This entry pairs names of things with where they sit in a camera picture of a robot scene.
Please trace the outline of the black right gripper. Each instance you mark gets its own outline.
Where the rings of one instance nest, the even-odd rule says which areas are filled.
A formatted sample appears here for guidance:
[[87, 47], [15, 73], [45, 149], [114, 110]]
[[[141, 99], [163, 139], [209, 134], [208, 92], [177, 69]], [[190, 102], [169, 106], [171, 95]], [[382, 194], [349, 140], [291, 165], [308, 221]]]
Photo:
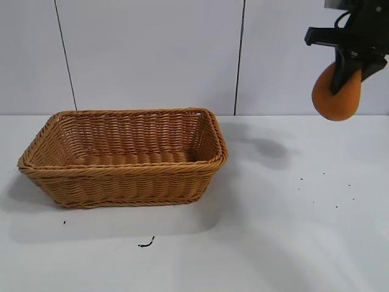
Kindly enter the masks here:
[[363, 62], [361, 82], [383, 70], [388, 55], [388, 1], [325, 1], [326, 9], [342, 10], [333, 27], [309, 27], [308, 46], [335, 49], [331, 93], [337, 94]]

